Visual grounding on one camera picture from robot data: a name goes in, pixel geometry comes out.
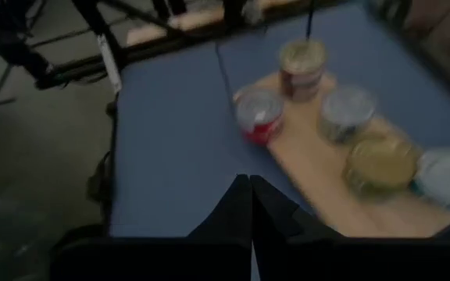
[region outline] wooden shelf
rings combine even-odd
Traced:
[[[278,73],[256,83],[278,91]],[[349,146],[336,146],[317,131],[321,98],[336,86],[326,74],[317,97],[309,102],[286,101],[284,128],[269,150],[303,197],[327,225],[348,237],[431,237],[450,224],[450,211],[403,192],[385,202],[361,201],[341,178]],[[385,119],[375,117],[365,133],[407,137]]]
[[[269,9],[299,1],[303,0],[260,0],[259,5],[261,9]],[[172,27],[187,31],[193,30],[198,27],[203,27],[211,23],[219,22],[222,19],[223,8],[221,6],[217,6],[213,9],[197,12],[186,12],[183,15],[175,16],[170,19],[169,24]],[[128,46],[131,46],[134,44],[152,41],[164,36],[166,36],[166,31],[163,28],[158,27],[154,24],[149,24],[145,27],[134,28],[128,31],[127,44]]]

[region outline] blue table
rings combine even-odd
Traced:
[[[238,173],[259,174],[310,207],[268,152],[239,132],[232,91],[277,71],[277,54],[306,17],[131,65],[123,71],[116,146],[115,237],[184,237]],[[425,148],[450,146],[450,90],[358,4],[318,12],[313,36],[339,84],[358,84],[380,111]]]

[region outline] can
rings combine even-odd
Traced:
[[[326,49],[319,41],[287,43],[280,50],[280,85],[293,101],[308,101],[319,91],[326,64]]]
[[[349,142],[369,123],[376,111],[376,100],[354,86],[341,87],[324,97],[319,132],[335,144]]]
[[[417,150],[394,138],[375,137],[357,143],[343,177],[361,198],[381,200],[406,190],[416,173]]]
[[[241,130],[254,143],[266,145],[280,132],[284,100],[278,93],[259,87],[240,90],[237,96]]]
[[[450,148],[426,151],[418,161],[414,191],[450,209]]]

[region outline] white can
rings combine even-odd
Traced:
[[[450,148],[425,152],[418,162],[415,191],[450,208]]]
[[[343,144],[358,133],[374,116],[376,101],[355,86],[338,88],[322,103],[319,131],[329,141]]]

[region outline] metal lid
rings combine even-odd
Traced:
[[[425,195],[450,205],[450,148],[425,152],[419,160],[416,181]]]
[[[280,50],[280,64],[289,73],[312,72],[325,62],[326,49],[319,41],[292,41]]]
[[[270,123],[282,114],[284,100],[274,91],[247,87],[239,95],[236,115],[244,130],[253,131],[255,125]]]
[[[328,121],[354,126],[369,121],[376,111],[376,100],[367,91],[356,87],[340,87],[323,100],[322,115]]]
[[[414,147],[394,138],[361,140],[350,152],[348,164],[379,187],[406,187],[416,172]]]

